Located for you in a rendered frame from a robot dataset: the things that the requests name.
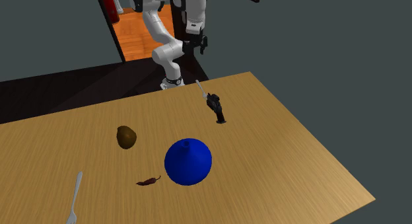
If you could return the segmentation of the small silver fork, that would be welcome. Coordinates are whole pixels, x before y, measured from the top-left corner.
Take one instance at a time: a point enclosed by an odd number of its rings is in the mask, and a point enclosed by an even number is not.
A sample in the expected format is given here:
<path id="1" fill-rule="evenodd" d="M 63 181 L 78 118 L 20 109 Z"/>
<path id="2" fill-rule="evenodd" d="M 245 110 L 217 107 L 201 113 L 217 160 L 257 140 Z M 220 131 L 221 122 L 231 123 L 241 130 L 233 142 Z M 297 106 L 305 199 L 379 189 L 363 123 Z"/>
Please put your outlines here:
<path id="1" fill-rule="evenodd" d="M 201 89 L 202 92 L 202 97 L 207 100 L 207 93 L 203 90 L 203 87 L 201 86 L 200 82 L 198 80 L 195 80 L 196 84 L 198 85 L 198 87 Z"/>

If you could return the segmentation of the dark robot stand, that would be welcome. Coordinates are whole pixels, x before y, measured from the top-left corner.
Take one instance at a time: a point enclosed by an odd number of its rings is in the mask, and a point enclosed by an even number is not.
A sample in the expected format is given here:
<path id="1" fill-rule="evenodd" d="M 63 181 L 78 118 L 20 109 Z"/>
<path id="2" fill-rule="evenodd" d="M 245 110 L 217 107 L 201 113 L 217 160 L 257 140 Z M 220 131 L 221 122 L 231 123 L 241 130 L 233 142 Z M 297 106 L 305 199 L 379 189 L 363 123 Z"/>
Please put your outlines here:
<path id="1" fill-rule="evenodd" d="M 182 56 L 174 62 L 180 66 L 185 84 L 209 79 L 193 56 Z M 156 64 L 151 58 L 130 61 L 127 65 L 131 68 L 127 69 L 122 98 L 162 90 L 160 84 L 166 75 L 161 65 Z"/>

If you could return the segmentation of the black hand tool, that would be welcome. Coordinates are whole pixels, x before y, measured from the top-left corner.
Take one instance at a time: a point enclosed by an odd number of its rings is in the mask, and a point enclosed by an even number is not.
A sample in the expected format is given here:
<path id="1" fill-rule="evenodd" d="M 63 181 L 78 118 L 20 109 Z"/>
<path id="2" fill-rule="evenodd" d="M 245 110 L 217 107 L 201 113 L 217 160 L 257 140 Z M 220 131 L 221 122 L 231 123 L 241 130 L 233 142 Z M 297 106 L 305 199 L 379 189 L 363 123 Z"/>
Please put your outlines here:
<path id="1" fill-rule="evenodd" d="M 222 106 L 220 104 L 220 98 L 216 94 L 207 94 L 207 106 L 213 110 L 213 112 L 217 116 L 217 123 L 218 124 L 223 124 L 226 122 L 224 115 L 223 115 L 223 110 Z"/>

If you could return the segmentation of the red cylinder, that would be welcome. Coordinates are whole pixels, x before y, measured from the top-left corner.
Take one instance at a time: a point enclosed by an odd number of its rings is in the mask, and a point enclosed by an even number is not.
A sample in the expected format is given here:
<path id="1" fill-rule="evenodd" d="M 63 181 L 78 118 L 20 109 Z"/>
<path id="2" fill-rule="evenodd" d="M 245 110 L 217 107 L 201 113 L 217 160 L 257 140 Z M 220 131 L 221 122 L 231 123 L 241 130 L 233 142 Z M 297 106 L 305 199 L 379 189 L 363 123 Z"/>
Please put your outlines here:
<path id="1" fill-rule="evenodd" d="M 110 22 L 112 24 L 119 22 L 120 18 L 119 18 L 114 0 L 102 0 L 102 2 L 104 4 L 104 8 L 108 15 L 108 18 L 110 19 Z"/>

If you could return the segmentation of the brown kiwi fruit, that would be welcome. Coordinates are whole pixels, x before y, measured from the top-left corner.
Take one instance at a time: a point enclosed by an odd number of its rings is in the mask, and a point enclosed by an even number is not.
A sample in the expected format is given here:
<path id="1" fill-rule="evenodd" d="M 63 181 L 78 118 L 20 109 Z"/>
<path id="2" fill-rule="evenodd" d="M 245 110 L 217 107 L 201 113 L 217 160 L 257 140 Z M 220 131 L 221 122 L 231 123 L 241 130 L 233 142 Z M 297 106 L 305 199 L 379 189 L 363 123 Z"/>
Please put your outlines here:
<path id="1" fill-rule="evenodd" d="M 119 126 L 117 128 L 116 139 L 122 149 L 130 149 L 134 146 L 137 135 L 130 127 Z"/>

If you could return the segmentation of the blue round vase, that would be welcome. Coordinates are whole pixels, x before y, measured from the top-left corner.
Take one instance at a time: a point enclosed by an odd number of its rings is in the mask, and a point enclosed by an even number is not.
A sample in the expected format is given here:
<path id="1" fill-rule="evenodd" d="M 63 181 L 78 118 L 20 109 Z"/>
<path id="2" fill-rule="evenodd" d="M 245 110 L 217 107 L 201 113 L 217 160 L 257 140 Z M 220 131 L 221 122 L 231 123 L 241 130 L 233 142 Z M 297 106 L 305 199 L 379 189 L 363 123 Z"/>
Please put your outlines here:
<path id="1" fill-rule="evenodd" d="M 192 186 L 207 177 L 212 162 L 211 152 L 204 142 L 185 138 L 169 147 L 164 158 L 164 168 L 176 184 Z"/>

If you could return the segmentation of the wooden table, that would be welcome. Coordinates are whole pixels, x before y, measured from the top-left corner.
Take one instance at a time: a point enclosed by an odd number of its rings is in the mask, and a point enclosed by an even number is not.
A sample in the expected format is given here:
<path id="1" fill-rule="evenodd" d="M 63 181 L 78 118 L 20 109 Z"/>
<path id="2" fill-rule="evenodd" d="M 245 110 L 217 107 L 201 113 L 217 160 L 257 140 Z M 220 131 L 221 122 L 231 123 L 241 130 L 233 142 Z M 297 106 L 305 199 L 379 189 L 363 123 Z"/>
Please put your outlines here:
<path id="1" fill-rule="evenodd" d="M 201 83 L 0 125 L 0 224 L 329 224 L 369 204 L 366 188 L 254 77 Z M 119 126 L 137 140 L 122 149 Z M 208 146 L 192 186 L 164 168 L 185 139 Z M 154 184 L 137 182 L 155 177 Z"/>

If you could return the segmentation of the dried red chili pepper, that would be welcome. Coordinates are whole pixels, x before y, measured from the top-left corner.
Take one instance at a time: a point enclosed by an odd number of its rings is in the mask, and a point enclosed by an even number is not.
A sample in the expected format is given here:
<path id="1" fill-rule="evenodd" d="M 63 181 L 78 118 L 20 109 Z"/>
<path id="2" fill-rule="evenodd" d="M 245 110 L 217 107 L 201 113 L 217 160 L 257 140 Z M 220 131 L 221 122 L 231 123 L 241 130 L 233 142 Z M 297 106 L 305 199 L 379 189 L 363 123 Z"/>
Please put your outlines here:
<path id="1" fill-rule="evenodd" d="M 159 176 L 158 178 L 152 177 L 152 178 L 146 179 L 144 181 L 137 182 L 137 185 L 139 185 L 139 186 L 148 186 L 150 184 L 154 184 L 160 178 L 161 178 L 161 176 Z"/>

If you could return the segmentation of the large silver fork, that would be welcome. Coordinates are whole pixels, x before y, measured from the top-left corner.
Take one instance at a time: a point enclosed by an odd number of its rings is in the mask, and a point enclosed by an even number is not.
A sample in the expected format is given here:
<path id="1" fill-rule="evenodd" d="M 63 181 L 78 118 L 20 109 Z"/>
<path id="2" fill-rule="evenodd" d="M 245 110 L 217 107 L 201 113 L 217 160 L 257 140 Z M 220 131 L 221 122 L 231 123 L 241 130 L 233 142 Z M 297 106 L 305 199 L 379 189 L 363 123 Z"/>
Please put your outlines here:
<path id="1" fill-rule="evenodd" d="M 72 199 L 72 203 L 71 203 L 70 214 L 69 214 L 65 224 L 76 224 L 76 222 L 77 222 L 77 216 L 76 216 L 75 211 L 74 211 L 74 206 L 75 206 L 75 201 L 76 201 L 77 194 L 78 194 L 78 191 L 79 191 L 79 187 L 81 185 L 82 177 L 83 177 L 83 172 L 79 171 L 78 174 L 77 174 L 77 177 L 76 177 L 76 181 L 75 181 L 75 188 L 74 188 L 74 192 L 73 192 L 73 199 Z"/>

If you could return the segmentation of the black door frame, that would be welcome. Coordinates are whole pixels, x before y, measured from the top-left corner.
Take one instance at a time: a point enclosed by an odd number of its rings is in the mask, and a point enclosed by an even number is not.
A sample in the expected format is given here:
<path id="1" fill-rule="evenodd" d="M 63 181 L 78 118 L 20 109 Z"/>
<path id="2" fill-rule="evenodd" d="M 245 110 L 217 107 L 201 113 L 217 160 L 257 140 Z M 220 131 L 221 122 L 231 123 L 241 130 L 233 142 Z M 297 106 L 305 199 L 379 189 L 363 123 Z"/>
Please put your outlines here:
<path id="1" fill-rule="evenodd" d="M 120 46 L 120 43 L 119 43 L 119 40 L 118 40 L 116 31 L 114 30 L 114 27 L 113 27 L 114 24 L 112 24 L 112 23 L 110 22 L 110 19 L 108 18 L 108 15 L 107 15 L 107 13 L 106 13 L 106 11 L 105 11 L 104 4 L 103 4 L 102 0 L 98 0 L 98 2 L 99 2 L 99 5 L 100 5 L 100 8 L 101 8 L 101 10 L 102 10 L 102 14 L 104 15 L 104 18 L 105 18 L 105 20 L 106 20 L 108 29 L 109 29 L 110 34 L 111 34 L 111 36 L 112 36 L 112 39 L 113 39 L 113 41 L 114 41 L 114 44 L 115 44 L 115 46 L 116 46 L 116 49 L 117 49 L 117 51 L 118 51 L 118 54 L 119 54 L 119 56 L 120 56 L 121 62 L 122 62 L 122 63 L 125 63 L 125 62 L 126 62 L 125 56 L 124 56 L 123 51 L 122 51 L 122 48 L 121 48 L 121 46 Z"/>

